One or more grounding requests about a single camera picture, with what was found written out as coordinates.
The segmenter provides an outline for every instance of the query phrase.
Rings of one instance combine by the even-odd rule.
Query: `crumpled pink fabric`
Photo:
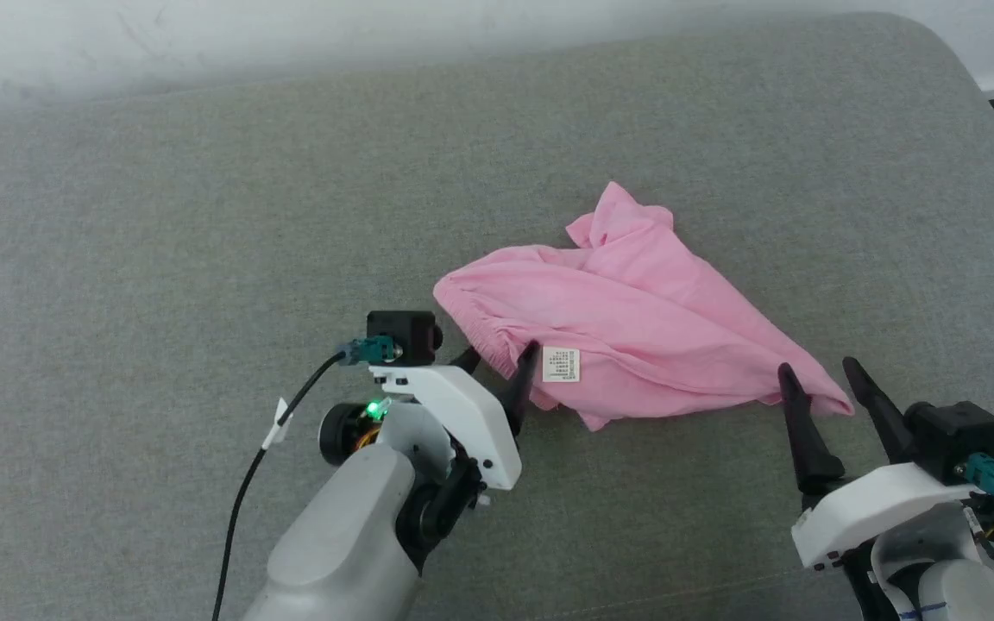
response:
[[[434,291],[506,378],[528,342],[581,351],[576,383],[544,384],[537,371],[540,408],[567,405],[596,431],[619,417],[773,405],[777,366],[789,362],[817,411],[853,414],[820,363],[677,239],[667,209],[612,182],[567,232],[576,250],[504,248]]]

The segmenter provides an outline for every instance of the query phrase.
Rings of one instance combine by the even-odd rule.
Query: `gray fabric surface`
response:
[[[855,354],[901,405],[994,411],[994,116],[895,17],[0,119],[0,620],[208,616],[275,400],[367,310],[567,244],[610,179],[840,380]],[[332,371],[268,456],[225,618],[329,474],[320,413],[372,393]],[[821,428],[852,471],[883,463],[866,417]],[[859,617],[797,566],[777,409],[536,413],[521,447],[414,620]]]

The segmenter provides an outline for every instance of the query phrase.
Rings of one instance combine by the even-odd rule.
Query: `pink cloth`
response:
[[[677,239],[674,217],[608,184],[567,227],[576,250],[504,248],[439,280],[435,298],[506,378],[532,339],[581,351],[581,378],[532,401],[567,405],[596,431],[619,417],[667,417],[780,401],[789,362],[816,410],[853,414],[820,363]]]

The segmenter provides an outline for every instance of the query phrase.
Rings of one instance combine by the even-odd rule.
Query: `white wall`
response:
[[[0,0],[0,110],[849,10],[927,24],[994,95],[994,0]]]

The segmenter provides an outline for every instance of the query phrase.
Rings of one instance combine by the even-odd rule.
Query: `white care label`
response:
[[[544,347],[544,383],[581,381],[581,351]]]

